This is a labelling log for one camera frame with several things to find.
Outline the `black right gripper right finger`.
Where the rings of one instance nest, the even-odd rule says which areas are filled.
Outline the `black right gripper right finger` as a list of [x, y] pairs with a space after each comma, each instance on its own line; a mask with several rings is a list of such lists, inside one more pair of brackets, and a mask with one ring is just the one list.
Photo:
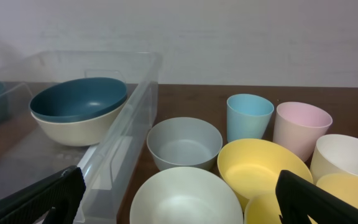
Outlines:
[[358, 223], [358, 208], [331, 195], [289, 170], [280, 172], [275, 195], [283, 224]]

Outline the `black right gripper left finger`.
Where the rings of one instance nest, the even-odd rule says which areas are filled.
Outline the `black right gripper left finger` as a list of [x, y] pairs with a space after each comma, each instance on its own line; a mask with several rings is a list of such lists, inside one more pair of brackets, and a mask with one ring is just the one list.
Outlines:
[[82, 171], [69, 166], [0, 200], [0, 223], [73, 223], [86, 190]]

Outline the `yellow cup front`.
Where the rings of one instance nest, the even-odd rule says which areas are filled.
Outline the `yellow cup front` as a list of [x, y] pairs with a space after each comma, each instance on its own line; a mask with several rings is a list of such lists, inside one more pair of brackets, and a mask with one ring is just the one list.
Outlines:
[[245, 224], [282, 224], [281, 211], [275, 192], [267, 192], [250, 199], [244, 210]]

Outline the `cream beige bowl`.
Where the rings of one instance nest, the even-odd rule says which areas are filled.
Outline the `cream beige bowl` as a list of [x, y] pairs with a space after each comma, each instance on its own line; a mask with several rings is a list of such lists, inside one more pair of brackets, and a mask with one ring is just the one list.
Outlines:
[[31, 115], [49, 139], [65, 146], [90, 146], [104, 138], [126, 103], [104, 115], [71, 123], [54, 123], [37, 118], [33, 112]]

